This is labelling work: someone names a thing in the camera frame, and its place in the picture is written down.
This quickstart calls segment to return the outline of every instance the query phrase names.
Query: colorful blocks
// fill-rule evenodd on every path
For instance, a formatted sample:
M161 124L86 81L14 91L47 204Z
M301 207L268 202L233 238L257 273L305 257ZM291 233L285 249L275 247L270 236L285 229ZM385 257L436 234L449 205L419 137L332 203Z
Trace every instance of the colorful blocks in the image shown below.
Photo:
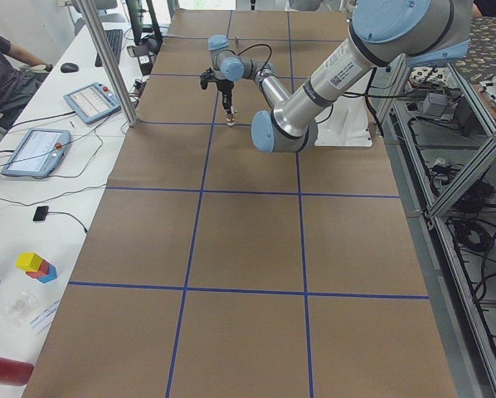
M38 271L33 271L33 272L26 272L28 276L30 276L33 279L38 279L38 278L43 278L44 276L47 276L49 274L49 267L51 265L46 262L45 260L41 261L40 269Z
M47 276L38 278L38 282L46 284L47 282L51 282L52 280L56 279L56 276L56 268L53 265L49 265L49 274Z
M46 284L56 279L56 268L36 253L21 253L16 267L25 271L27 276Z
M21 253L16 261L16 267L25 272L37 272L43 258L36 253Z

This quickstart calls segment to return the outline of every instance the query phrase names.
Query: red bottle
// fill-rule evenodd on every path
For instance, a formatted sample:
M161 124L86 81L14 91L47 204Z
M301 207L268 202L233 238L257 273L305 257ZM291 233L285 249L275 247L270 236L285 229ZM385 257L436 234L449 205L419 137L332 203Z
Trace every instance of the red bottle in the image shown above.
M0 384L24 386L31 377L34 365L0 357Z

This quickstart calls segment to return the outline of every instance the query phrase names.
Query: yellow block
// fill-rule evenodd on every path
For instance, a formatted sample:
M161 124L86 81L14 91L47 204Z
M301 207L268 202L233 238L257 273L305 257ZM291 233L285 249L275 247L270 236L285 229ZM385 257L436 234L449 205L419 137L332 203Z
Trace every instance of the yellow block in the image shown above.
M16 267L25 272L37 272L43 258L36 253L21 253L16 261Z

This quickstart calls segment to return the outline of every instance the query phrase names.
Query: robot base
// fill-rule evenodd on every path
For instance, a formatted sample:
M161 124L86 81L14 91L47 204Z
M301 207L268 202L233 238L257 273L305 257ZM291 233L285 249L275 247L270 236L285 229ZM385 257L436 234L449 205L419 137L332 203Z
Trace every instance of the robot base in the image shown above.
M363 76L350 91L363 93L367 86L369 74ZM334 103L333 113L325 122L319 124L316 146L328 147L371 147L372 140L367 129L368 117L364 98L340 97ZM328 117L327 108L316 119Z

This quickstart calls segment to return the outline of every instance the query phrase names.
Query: computer mouse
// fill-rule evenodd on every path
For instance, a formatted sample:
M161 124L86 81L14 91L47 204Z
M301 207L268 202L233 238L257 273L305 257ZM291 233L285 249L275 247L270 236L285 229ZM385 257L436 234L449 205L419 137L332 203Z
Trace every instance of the computer mouse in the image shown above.
M62 64L62 66L60 67L60 71L62 73L77 72L78 70L79 70L79 66L72 62L66 62L65 64Z

